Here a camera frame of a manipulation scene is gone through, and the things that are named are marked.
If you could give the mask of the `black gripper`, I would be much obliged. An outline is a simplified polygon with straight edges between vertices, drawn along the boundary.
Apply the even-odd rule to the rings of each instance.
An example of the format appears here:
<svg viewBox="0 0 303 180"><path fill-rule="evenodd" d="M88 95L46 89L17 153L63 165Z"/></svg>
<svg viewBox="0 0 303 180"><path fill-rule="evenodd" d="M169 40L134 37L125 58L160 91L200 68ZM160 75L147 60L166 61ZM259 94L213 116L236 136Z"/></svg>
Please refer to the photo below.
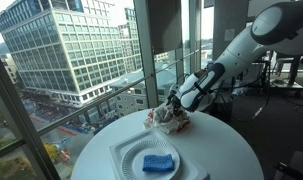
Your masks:
<svg viewBox="0 0 303 180"><path fill-rule="evenodd" d="M171 105L173 107L173 115L175 117L181 115L183 107L181 105L180 94L177 91L170 91L170 94L167 97L167 105Z"/></svg>

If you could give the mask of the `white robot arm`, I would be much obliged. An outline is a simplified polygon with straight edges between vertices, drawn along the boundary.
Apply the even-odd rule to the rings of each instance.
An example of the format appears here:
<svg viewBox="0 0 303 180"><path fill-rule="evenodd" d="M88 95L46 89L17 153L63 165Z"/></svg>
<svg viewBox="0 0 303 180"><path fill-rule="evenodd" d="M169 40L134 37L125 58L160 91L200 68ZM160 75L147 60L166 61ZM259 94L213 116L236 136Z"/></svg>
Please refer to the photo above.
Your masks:
<svg viewBox="0 0 303 180"><path fill-rule="evenodd" d="M213 87L234 77L267 51L303 58L303 0L275 3L263 10L206 70L173 85L168 103L172 113L193 112L211 103Z"/></svg>

